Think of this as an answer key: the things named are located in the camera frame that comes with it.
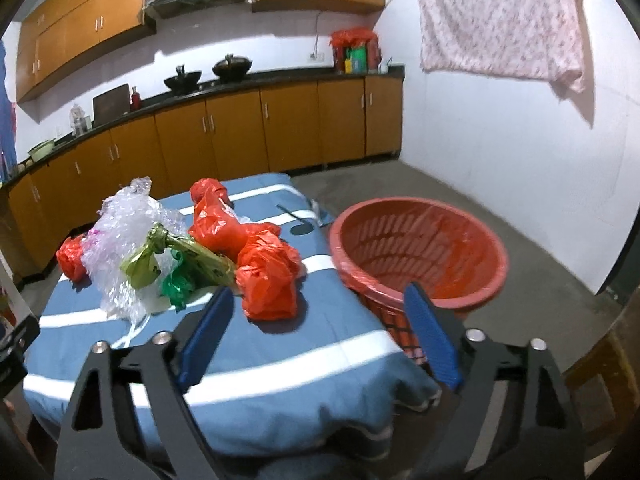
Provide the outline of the green pot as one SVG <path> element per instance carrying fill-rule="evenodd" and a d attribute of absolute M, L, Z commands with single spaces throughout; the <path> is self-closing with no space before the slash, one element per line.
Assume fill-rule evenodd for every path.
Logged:
<path fill-rule="evenodd" d="M 40 162 L 40 160 L 43 160 L 44 158 L 46 158 L 49 155 L 51 155 L 53 150 L 54 150 L 54 148 L 55 148 L 55 140 L 54 139 L 48 139 L 48 140 L 41 141 L 40 143 L 38 143 L 37 145 L 33 146 L 28 151 L 29 158 L 33 162 Z"/>

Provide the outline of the small red plastic bag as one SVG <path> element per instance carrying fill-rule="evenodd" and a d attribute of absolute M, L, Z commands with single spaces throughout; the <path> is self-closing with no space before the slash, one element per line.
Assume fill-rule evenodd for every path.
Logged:
<path fill-rule="evenodd" d="M 82 263 L 83 241 L 82 235 L 67 237 L 55 253 L 63 275 L 75 284 L 80 283 L 87 276 L 87 270 Z"/>

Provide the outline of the purple hanging cloth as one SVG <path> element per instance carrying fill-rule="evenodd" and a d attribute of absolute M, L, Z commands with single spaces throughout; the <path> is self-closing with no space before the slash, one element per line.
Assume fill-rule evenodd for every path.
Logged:
<path fill-rule="evenodd" d="M 1 182 L 10 180 L 17 158 L 15 151 L 15 110 L 6 91 L 6 47 L 0 42 L 0 148 Z"/>

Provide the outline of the lower wooden kitchen cabinets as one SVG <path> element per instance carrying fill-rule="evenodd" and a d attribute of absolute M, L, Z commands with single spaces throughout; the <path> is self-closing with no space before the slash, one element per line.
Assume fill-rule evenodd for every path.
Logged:
<path fill-rule="evenodd" d="M 148 177 L 151 194 L 396 155 L 405 71 L 305 70 L 172 98 L 59 146 L 1 189 L 1 253 L 14 278 L 50 266 L 103 201 Z"/>

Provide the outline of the pink floral hanging cloth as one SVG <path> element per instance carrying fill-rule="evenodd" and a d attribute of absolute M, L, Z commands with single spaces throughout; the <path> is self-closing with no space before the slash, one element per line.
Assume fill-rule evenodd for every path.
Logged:
<path fill-rule="evenodd" d="M 580 93 L 584 0 L 418 0 L 425 73 L 538 80 Z"/>

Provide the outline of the wooden chair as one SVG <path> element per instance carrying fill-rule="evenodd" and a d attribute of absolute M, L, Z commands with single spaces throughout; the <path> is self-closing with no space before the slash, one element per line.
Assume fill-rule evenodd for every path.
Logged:
<path fill-rule="evenodd" d="M 639 408 L 639 338 L 634 292 L 606 334 L 564 373 L 588 448 L 615 442 Z"/>

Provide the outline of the red plastic basket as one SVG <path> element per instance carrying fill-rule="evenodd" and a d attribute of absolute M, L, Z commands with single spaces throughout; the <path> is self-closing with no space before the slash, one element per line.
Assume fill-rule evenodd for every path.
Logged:
<path fill-rule="evenodd" d="M 484 222 L 426 198 L 351 206 L 332 224 L 329 243 L 342 282 L 418 364 L 426 359 L 402 306 L 406 286 L 418 283 L 463 320 L 498 296 L 509 271 L 506 248 Z"/>

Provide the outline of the red bag with bottles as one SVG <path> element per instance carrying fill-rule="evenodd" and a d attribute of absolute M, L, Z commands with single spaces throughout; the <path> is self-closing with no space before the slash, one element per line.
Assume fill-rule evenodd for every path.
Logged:
<path fill-rule="evenodd" d="M 343 74 L 375 73 L 382 62 L 378 35 L 356 27 L 332 32 L 330 46 L 334 70 Z"/>

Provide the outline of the bright green plastic bag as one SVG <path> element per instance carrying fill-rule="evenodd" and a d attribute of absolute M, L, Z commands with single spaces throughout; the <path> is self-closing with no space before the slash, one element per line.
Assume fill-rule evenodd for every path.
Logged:
<path fill-rule="evenodd" d="M 178 249 L 171 249 L 170 254 L 175 265 L 163 278 L 160 292 L 177 312 L 181 312 L 194 292 L 210 285 L 210 279 L 194 255 Z"/>

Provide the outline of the olive green plastic bag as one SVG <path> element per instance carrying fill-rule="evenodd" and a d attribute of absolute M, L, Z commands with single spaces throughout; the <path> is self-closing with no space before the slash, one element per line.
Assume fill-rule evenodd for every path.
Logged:
<path fill-rule="evenodd" d="M 160 281 L 165 296 L 190 294 L 205 286 L 234 284 L 235 264 L 190 236 L 171 233 L 153 224 L 142 245 L 119 266 L 129 284 L 139 290 Z"/>

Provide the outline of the black wok left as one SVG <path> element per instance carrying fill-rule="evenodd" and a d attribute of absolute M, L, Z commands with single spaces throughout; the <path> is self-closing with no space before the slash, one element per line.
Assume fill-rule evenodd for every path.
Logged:
<path fill-rule="evenodd" d="M 164 85 L 175 96 L 183 96 L 198 90 L 198 83 L 200 82 L 202 72 L 200 70 L 194 70 L 194 72 L 187 72 L 183 65 L 176 67 L 175 76 L 168 77 L 164 80 Z"/>

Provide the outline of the large red plastic bag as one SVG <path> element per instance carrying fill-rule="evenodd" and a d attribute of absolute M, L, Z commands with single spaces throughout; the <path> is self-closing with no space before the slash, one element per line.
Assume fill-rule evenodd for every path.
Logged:
<path fill-rule="evenodd" d="M 273 232 L 250 234 L 239 253 L 235 281 L 250 322 L 289 321 L 297 315 L 299 252 Z"/>

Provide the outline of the clear bubble wrap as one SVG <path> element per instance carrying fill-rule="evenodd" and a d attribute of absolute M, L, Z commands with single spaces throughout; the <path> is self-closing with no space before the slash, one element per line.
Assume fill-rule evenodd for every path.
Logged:
<path fill-rule="evenodd" d="M 110 318 L 140 324 L 147 315 L 170 307 L 160 296 L 160 282 L 176 264 L 169 250 L 155 257 L 160 274 L 152 284 L 134 289 L 120 268 L 140 249 L 154 224 L 168 232 L 186 234 L 186 222 L 178 210 L 166 208 L 150 195 L 152 179 L 135 178 L 107 197 L 99 219 L 81 242 L 81 262 L 101 295 L 100 308 Z"/>

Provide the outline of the dark cutting board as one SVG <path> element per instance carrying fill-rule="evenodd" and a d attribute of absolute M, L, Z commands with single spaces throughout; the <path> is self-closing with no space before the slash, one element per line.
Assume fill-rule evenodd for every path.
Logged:
<path fill-rule="evenodd" d="M 95 127 L 112 122 L 130 112 L 130 87 L 128 84 L 121 84 L 95 96 L 92 104 Z"/>

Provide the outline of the small red bottle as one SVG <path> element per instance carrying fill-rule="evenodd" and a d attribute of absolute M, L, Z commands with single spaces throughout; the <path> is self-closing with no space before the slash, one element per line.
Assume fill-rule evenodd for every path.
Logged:
<path fill-rule="evenodd" d="M 140 110 L 141 108 L 141 98 L 140 94 L 136 87 L 131 89 L 130 96 L 130 110 Z"/>

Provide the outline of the black wok with lid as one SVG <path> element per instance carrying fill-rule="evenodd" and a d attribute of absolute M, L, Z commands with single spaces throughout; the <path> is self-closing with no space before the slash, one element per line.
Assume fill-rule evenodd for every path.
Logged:
<path fill-rule="evenodd" d="M 213 67 L 213 73 L 222 82 L 241 81 L 252 68 L 253 62 L 242 56 L 227 54 Z"/>

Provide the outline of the clear glass jar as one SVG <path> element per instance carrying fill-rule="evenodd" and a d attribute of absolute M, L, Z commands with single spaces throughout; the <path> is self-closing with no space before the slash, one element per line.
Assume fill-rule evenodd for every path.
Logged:
<path fill-rule="evenodd" d="M 82 136 L 92 129 L 90 115 L 77 103 L 70 109 L 70 124 L 72 125 L 74 136 Z"/>

